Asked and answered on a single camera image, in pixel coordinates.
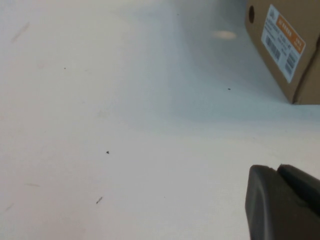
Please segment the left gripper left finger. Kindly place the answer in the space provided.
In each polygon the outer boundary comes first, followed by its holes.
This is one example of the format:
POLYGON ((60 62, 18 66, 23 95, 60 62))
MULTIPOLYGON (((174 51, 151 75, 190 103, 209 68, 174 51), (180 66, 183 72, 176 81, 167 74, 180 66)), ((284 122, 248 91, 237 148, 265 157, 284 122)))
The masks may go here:
POLYGON ((277 169, 250 167, 245 212, 252 240, 320 238, 320 217, 295 194, 277 169))

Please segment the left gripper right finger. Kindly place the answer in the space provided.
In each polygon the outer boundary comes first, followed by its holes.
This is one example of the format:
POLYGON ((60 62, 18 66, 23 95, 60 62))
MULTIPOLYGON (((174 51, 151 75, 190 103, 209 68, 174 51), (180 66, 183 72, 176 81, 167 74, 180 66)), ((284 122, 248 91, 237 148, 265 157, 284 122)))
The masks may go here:
POLYGON ((281 164, 277 173, 290 186, 306 206, 320 216, 320 180, 288 164, 281 164))

